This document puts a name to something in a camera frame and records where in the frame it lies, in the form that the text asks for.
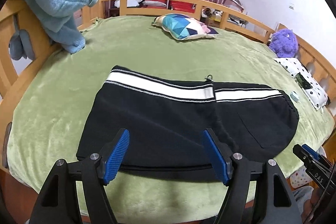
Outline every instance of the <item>metal screw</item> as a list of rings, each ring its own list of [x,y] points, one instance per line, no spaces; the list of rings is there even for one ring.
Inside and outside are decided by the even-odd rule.
[[[275,166],[275,165],[277,165],[277,162],[273,159],[270,159],[270,160],[268,160],[268,164],[272,165],[272,166]]]
[[[57,166],[61,166],[61,165],[63,165],[64,164],[64,160],[63,159],[60,159],[60,160],[57,160],[56,161],[56,165]]]
[[[96,159],[98,159],[99,158],[99,154],[98,153],[93,153],[93,154],[91,154],[91,156],[90,156],[90,159],[91,160],[96,160]]]
[[[243,155],[240,154],[240,153],[234,153],[233,154],[233,157],[236,159],[236,160],[241,160],[243,158]]]

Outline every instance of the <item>green blanket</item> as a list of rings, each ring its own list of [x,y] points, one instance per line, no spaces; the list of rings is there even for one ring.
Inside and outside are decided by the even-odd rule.
[[[317,149],[334,122],[325,109],[315,111],[300,87],[273,58],[266,45],[217,29],[216,39],[178,42],[153,17],[125,16],[97,22],[84,31],[86,47],[76,54],[54,53],[17,106],[8,142],[11,174],[37,192],[55,161],[76,161],[76,151],[95,95],[114,65],[171,80],[266,84],[287,94],[295,91],[300,120],[290,145],[276,161],[288,177],[302,162],[294,144]],[[81,212],[87,214],[78,183]],[[221,183],[165,181],[118,173],[106,188],[121,223],[179,223],[218,213],[226,187]],[[248,200],[253,199],[251,183]]]

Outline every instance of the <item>black garment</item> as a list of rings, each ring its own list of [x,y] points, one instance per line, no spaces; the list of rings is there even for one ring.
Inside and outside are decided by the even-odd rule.
[[[115,66],[96,95],[77,158],[98,152],[125,127],[130,145],[121,171],[213,181],[201,139],[206,128],[233,152],[265,162],[289,144],[298,120],[289,97],[266,85],[168,81]]]

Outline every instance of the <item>blue stuffed animal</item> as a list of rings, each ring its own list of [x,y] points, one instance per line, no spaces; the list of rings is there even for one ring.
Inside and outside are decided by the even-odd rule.
[[[268,46],[277,57],[294,57],[299,49],[296,35],[292,30],[281,29],[272,36],[272,41]]]

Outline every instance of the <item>small round teal object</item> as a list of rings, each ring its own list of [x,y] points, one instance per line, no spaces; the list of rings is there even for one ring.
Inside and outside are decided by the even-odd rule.
[[[291,98],[294,100],[294,102],[299,101],[299,96],[296,92],[292,91],[291,92]]]

